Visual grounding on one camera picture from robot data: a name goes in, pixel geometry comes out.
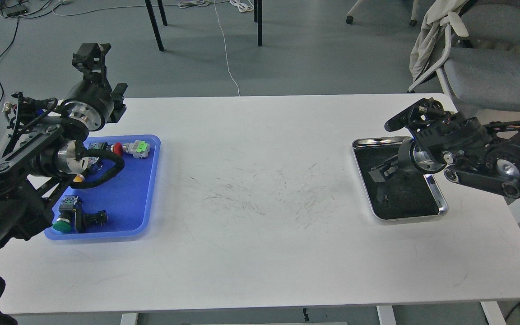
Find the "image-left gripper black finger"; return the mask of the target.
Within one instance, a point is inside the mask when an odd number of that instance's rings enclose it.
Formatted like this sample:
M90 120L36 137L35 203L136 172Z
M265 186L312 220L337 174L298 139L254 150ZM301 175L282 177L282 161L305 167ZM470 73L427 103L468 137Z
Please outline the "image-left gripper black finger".
M127 107L124 104L124 92L126 91L128 84L126 83L118 83L115 89L111 93L111 98L113 99L113 111L109 116L109 123L117 123L120 121L122 116L124 115Z
M109 86L105 56L110 43L83 43L72 58L72 66L82 72L83 79L97 86Z

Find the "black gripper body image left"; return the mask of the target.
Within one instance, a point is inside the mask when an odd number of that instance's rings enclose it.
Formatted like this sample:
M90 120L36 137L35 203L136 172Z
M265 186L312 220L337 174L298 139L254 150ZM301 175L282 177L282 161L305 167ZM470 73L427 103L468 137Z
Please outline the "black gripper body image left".
M99 131L108 123L118 122L118 99L109 83L80 81L59 105L61 113L79 120L89 131Z

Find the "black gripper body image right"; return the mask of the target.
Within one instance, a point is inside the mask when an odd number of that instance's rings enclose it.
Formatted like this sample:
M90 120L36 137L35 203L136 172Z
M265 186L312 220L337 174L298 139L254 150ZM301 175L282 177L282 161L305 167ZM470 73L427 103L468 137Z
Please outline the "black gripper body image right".
M398 150L397 167L406 173L434 174L441 171L441 163L429 157L417 146L414 138L406 139Z

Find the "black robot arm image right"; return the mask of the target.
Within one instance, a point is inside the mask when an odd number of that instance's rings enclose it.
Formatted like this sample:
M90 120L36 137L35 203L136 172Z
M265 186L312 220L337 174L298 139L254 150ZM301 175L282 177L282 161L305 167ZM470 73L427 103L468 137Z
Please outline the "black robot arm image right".
M520 198L520 120L483 125L423 98L390 118L384 128L406 128L411 138L396 155L370 169L376 183L400 172L443 172L453 183Z

